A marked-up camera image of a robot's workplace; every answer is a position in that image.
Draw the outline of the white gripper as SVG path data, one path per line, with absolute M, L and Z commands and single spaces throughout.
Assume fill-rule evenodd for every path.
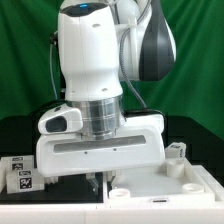
M 94 173 L 110 171 L 116 182 L 120 169 L 157 165 L 165 160 L 162 115 L 128 117 L 115 137 L 85 141 L 75 133 L 42 135 L 37 142 L 38 171 L 44 177 L 86 174 L 95 194 L 99 182 Z

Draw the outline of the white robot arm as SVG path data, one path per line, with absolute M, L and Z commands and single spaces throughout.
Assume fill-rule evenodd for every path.
M 160 0 L 64 0 L 56 36 L 65 102 L 39 120 L 39 173 L 96 186 L 98 172 L 163 162 L 163 115 L 122 108 L 124 85 L 160 80 L 175 63 Z

